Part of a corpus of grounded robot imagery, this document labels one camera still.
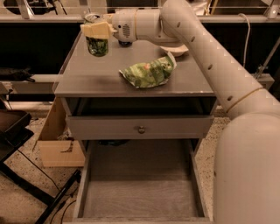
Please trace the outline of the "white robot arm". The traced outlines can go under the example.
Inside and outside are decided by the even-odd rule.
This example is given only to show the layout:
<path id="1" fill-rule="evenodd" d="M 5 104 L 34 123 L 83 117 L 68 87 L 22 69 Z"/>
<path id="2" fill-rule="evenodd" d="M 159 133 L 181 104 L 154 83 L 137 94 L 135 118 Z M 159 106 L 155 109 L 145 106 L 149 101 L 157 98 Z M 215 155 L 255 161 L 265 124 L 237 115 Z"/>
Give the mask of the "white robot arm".
<path id="1" fill-rule="evenodd" d="M 213 178 L 215 224 L 280 224 L 280 102 L 206 30 L 186 0 L 155 10 L 88 13 L 90 38 L 148 40 L 187 46 L 231 122 L 217 144 Z"/>

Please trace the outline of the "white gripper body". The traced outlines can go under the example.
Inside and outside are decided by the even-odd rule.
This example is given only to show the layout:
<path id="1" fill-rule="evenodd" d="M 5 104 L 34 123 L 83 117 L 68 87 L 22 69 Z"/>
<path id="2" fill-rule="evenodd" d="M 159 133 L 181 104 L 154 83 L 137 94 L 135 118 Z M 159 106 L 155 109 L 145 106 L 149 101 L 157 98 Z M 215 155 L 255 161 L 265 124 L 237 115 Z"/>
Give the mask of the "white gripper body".
<path id="1" fill-rule="evenodd" d="M 115 37 L 122 42 L 137 40 L 135 28 L 135 9 L 118 10 L 112 18 L 113 28 L 116 29 Z"/>

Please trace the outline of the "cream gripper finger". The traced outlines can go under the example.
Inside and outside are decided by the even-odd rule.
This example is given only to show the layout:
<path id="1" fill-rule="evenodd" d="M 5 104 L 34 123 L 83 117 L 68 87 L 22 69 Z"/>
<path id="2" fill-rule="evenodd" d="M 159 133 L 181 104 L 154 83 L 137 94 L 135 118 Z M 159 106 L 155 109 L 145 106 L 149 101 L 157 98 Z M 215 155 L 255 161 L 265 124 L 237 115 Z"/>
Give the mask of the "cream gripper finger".
<path id="1" fill-rule="evenodd" d="M 80 29 L 84 36 L 93 39 L 110 39 L 116 33 L 116 29 L 108 22 L 86 23 Z"/>
<path id="2" fill-rule="evenodd" d="M 104 21 L 107 21 L 108 23 L 111 23 L 112 20 L 113 20 L 113 16 L 114 16 L 113 13 L 102 14 L 102 15 L 101 15 L 101 18 L 102 18 Z"/>

